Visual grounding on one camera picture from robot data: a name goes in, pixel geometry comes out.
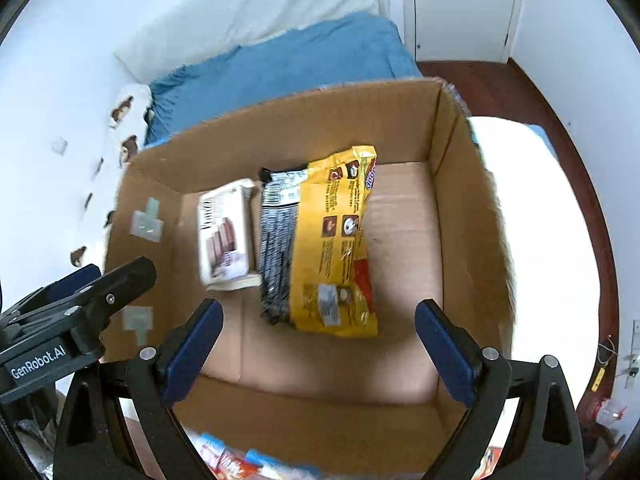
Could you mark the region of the yellow snack bag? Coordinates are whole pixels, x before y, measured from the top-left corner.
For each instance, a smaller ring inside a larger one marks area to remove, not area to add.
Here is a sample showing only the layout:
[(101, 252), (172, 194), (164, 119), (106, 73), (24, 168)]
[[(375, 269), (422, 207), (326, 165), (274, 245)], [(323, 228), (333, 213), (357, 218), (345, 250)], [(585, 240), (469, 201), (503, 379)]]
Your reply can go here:
[(344, 338), (378, 334), (363, 236), (377, 159), (373, 146), (357, 145), (308, 164), (288, 302), (296, 330)]

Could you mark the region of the white wafer biscuit pack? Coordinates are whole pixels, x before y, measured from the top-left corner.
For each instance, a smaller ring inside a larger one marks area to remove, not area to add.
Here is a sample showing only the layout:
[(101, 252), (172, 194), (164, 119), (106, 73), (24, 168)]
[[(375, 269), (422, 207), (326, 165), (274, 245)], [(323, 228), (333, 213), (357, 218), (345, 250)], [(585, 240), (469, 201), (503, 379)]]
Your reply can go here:
[(198, 264), (207, 290), (232, 292), (262, 284), (250, 215), (254, 189), (252, 180), (240, 179), (198, 200)]

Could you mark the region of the bear print pillow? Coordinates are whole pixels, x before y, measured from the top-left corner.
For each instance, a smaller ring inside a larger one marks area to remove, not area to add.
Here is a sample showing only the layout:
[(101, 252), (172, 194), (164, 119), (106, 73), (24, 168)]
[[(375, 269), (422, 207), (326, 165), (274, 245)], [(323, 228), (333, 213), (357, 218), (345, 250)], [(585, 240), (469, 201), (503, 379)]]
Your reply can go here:
[(117, 195), (134, 156), (144, 148), (152, 113), (152, 91), (146, 84), (126, 84), (107, 114), (102, 145), (92, 162), (87, 191), (82, 194), (79, 228), (70, 264), (96, 264), (104, 269)]

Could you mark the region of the cardboard box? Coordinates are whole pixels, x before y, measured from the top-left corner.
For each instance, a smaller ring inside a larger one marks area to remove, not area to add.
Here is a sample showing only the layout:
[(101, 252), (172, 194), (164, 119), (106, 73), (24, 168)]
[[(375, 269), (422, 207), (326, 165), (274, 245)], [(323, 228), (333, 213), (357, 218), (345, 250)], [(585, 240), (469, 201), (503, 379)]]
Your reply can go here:
[(203, 122), (137, 155), (116, 198), (107, 269), (157, 270), (140, 304), (159, 344), (206, 295), (201, 195), (262, 169), (358, 145), (373, 162), (320, 172), (282, 282), (294, 323), (272, 324), (258, 288), (222, 292), (224, 328), (188, 396), (187, 430), (338, 474), (427, 470), (456, 428), (416, 330), (431, 299), (483, 347), (508, 351), (512, 276), (494, 182), (468, 113), (439, 79), (349, 84)]

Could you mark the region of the black snack pack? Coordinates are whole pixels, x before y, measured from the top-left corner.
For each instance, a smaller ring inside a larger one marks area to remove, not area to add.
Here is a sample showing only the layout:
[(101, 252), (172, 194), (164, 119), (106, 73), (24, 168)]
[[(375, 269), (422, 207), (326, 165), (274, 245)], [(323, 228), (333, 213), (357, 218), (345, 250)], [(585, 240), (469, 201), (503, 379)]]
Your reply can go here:
[(259, 272), (262, 318), (269, 324), (290, 322), (291, 266), (297, 224), (300, 186), (308, 171), (260, 170)]

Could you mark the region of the blue bed sheet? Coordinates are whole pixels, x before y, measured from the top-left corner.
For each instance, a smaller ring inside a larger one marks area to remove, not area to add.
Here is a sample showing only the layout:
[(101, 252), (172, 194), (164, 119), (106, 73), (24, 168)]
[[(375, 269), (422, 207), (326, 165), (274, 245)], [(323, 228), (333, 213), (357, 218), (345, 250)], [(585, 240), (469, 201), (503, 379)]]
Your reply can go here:
[(150, 83), (153, 118), (145, 145), (223, 114), (314, 89), (419, 78), (388, 18), (363, 12), (183, 65)]

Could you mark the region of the white door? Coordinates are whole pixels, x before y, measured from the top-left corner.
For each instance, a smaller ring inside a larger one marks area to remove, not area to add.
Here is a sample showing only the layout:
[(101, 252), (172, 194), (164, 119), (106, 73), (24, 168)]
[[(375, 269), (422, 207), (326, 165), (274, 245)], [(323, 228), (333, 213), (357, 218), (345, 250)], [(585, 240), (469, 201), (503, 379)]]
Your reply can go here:
[(402, 0), (418, 62), (506, 62), (522, 0)]

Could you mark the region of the white pillow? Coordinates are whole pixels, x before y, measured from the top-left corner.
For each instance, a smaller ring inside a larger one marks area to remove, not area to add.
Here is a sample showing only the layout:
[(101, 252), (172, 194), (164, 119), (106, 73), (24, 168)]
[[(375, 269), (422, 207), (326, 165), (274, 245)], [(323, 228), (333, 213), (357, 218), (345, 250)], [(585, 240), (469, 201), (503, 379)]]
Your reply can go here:
[(138, 29), (115, 56), (137, 82), (149, 84), (180, 66), (357, 12), (387, 18), (390, 0), (182, 0)]

